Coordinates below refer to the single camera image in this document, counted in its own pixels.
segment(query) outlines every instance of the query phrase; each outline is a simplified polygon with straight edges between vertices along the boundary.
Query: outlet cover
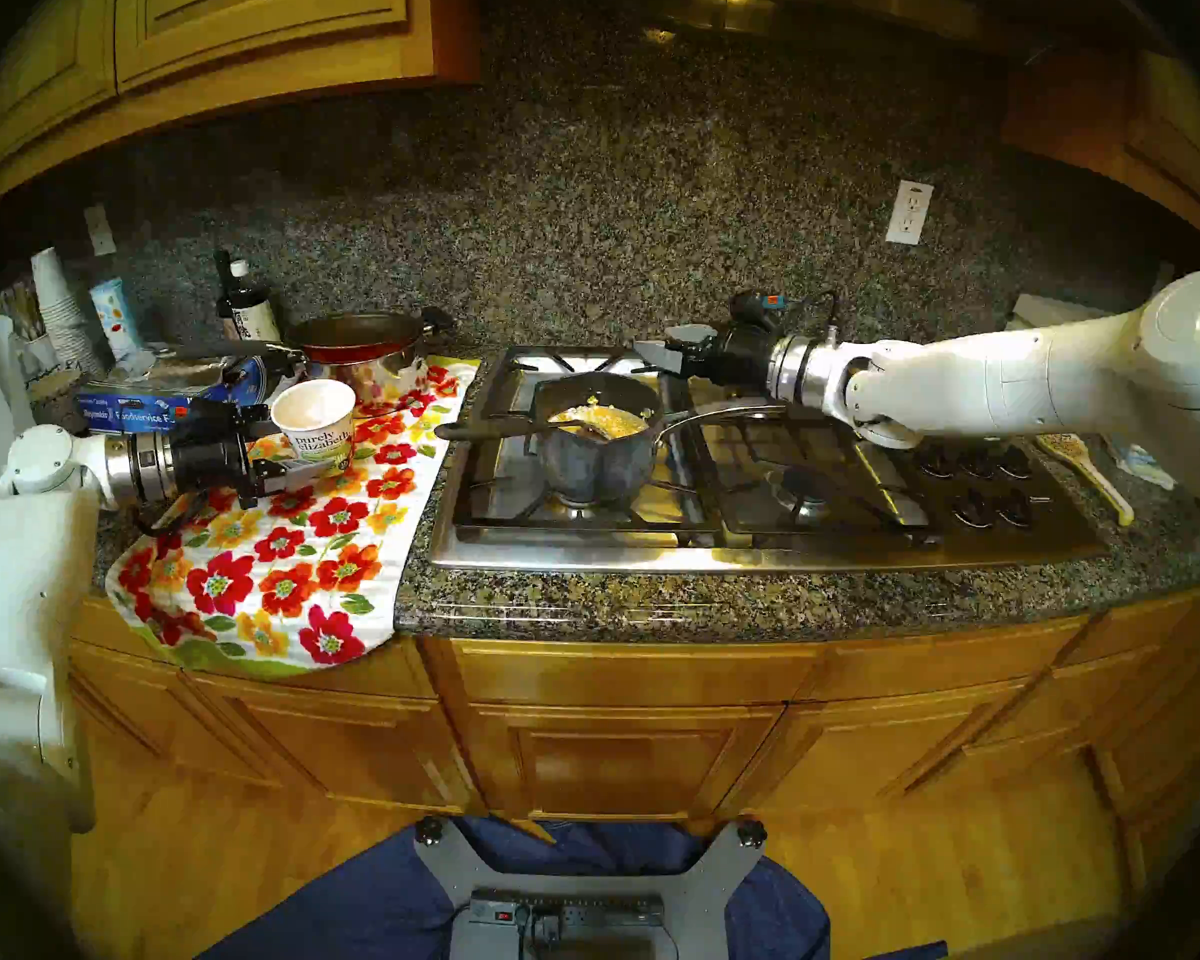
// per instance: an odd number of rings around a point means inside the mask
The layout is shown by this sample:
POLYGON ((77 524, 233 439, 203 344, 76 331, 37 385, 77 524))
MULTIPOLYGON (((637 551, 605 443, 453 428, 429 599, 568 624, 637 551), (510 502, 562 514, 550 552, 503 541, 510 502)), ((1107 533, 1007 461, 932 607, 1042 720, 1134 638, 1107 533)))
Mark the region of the outlet cover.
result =
POLYGON ((116 252, 115 238, 110 232, 112 226, 107 222, 107 211, 101 202, 98 205, 84 210, 84 226, 90 228, 90 240, 94 242, 92 253, 97 258, 101 258, 103 253, 116 252))
POLYGON ((892 244, 920 242, 920 230, 924 229, 924 217, 929 212, 929 199, 934 197, 934 186, 924 182, 899 182, 898 198, 893 199, 893 215, 889 217, 889 230, 884 240, 892 244))

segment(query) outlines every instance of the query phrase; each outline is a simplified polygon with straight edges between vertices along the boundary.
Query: saucepan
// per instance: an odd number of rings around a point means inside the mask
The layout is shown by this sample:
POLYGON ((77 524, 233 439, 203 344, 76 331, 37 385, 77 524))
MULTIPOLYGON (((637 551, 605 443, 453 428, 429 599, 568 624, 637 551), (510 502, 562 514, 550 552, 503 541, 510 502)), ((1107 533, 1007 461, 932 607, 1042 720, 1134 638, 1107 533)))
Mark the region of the saucepan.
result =
POLYGON ((444 310, 427 306, 406 312, 343 312, 294 326, 290 341, 302 348, 312 378, 332 378, 355 391, 355 414, 392 412, 422 371, 424 342, 454 329, 444 310))
POLYGON ((469 425, 448 422, 436 426, 436 436, 445 440, 496 440, 523 437, 535 432, 538 456, 547 486, 571 505, 623 503, 636 497, 654 473, 658 445, 666 434, 688 422, 745 414, 787 412, 785 404, 763 400, 739 400, 708 412, 665 414, 653 388, 624 374, 589 371, 568 378, 544 382, 534 389, 528 416, 479 420, 469 425), (612 440, 593 432, 572 432, 552 424, 559 412, 576 406, 600 404, 624 409, 648 422, 648 428, 612 440))

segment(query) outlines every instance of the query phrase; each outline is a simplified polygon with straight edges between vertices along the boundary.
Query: gas stove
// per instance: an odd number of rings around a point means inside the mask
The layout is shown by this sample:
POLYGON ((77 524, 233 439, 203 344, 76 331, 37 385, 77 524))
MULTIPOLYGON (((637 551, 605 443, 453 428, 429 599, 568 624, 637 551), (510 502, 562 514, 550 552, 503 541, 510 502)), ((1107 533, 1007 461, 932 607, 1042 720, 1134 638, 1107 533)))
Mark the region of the gas stove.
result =
MULTIPOLYGON (((527 414, 534 386, 582 371, 637 378, 666 412, 709 412, 739 394, 660 374, 630 350, 511 347, 472 415, 527 414)), ((792 406, 778 418, 679 426, 635 499, 576 508, 550 493, 534 439, 454 446, 433 563, 762 574, 985 568, 1102 551, 1040 458, 1014 442, 883 450, 792 406)))

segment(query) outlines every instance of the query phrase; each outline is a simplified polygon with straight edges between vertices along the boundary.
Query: granite backsplash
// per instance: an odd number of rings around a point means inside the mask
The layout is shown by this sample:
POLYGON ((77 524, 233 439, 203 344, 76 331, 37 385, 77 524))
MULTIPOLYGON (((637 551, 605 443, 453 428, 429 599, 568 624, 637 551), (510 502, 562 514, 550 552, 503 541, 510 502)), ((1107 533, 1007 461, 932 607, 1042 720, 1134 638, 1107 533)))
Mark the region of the granite backsplash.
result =
POLYGON ((481 2, 479 86, 199 121, 14 191, 0 287, 56 245, 82 286, 121 276, 149 336, 211 338, 221 246, 289 322, 426 302, 466 344, 619 343, 763 286, 840 290, 847 340, 925 341, 1001 326, 1024 290, 1122 311, 1162 260, 1200 268, 1177 217, 1000 144, 1003 59, 830 14, 792 43, 625 0, 481 2), (884 242, 900 178, 936 186, 917 247, 884 242))

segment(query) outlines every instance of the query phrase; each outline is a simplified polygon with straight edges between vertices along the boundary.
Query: red flower print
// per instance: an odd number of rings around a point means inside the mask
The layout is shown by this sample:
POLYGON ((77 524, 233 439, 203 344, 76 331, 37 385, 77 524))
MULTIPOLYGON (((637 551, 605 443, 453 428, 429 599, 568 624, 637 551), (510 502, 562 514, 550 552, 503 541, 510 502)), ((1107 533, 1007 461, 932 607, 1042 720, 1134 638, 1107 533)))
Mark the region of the red flower print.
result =
POLYGON ((254 546, 253 552, 266 563, 276 558, 293 557, 293 552, 302 546, 307 534, 302 530, 287 530, 283 526, 276 526, 265 540, 260 540, 254 546))
POLYGON ((389 443, 373 455, 378 463, 408 463, 410 457, 416 457, 418 451, 407 443, 389 443))
POLYGON ((154 612, 150 595, 145 592, 133 592, 133 614, 138 617, 138 622, 146 622, 154 612))
POLYGON ((145 592, 136 592, 133 596, 133 612, 156 635, 156 638, 166 647, 176 647, 184 632, 191 636, 203 636, 206 640, 216 640, 217 636, 204 626, 198 612, 170 613, 157 610, 150 604, 150 595, 145 592))
POLYGON ((329 499, 318 512, 311 514, 311 528, 317 536, 332 536, 335 533, 352 533, 360 527, 360 520, 368 515, 368 505, 362 502, 348 502, 342 496, 329 499))
POLYGON ((436 396, 415 388, 413 391, 406 391, 401 396, 401 401, 395 403, 395 408, 400 412, 408 409, 408 412, 413 413, 413 419, 418 419, 427 410, 427 406, 432 402, 436 402, 436 396))
POLYGON ((398 437, 402 432, 404 432, 404 419, 398 412, 391 412, 390 416, 374 416, 358 425, 355 443, 382 444, 388 437, 398 437))
POLYGON ((230 551, 220 553, 206 566, 198 566, 186 575, 186 587, 200 612, 235 614, 235 606, 253 590, 253 558, 250 554, 233 558, 230 551))
POLYGON ((378 576, 383 565, 378 563, 378 548, 355 544, 344 546, 337 554, 337 560, 319 562, 319 586, 324 589, 337 588, 340 592, 355 592, 366 577, 378 576))
POLYGON ((130 554, 116 580, 120 582, 120 588, 132 595, 137 595, 138 589, 145 588, 150 581, 150 547, 130 554))
POLYGON ((272 571, 262 578, 262 607, 272 616, 296 618, 302 614, 302 602, 311 598, 316 584, 311 580, 312 566, 299 564, 289 571, 272 571))
POLYGON ((184 632, 188 632, 191 636, 203 636, 206 640, 217 638, 217 634, 204 628, 198 612, 179 612, 174 614, 155 610, 152 616, 156 619, 157 626, 156 638, 162 644, 166 644, 166 647, 176 647, 184 632))
POLYGON ((156 559, 163 560, 169 551, 176 551, 182 546, 182 533, 181 530, 172 530, 170 533, 162 533, 156 538, 156 559))
POLYGON ((299 512, 310 510, 316 504, 314 487, 304 485, 284 492, 277 492, 271 497, 271 508, 266 510, 269 516, 283 516, 292 520, 299 512))
POLYGON ((385 498, 394 502, 414 488, 412 467, 388 467, 385 474, 368 482, 366 492, 370 498, 385 498))
POLYGON ((341 665, 365 653, 365 644, 352 632, 352 622, 346 612, 325 611, 311 606, 311 624, 298 634, 300 642, 317 665, 341 665))
POLYGON ((204 528, 217 518, 222 512, 229 512, 238 496, 229 487, 215 487, 209 492, 209 498, 200 508, 199 512, 191 516, 186 522, 191 528, 204 528))

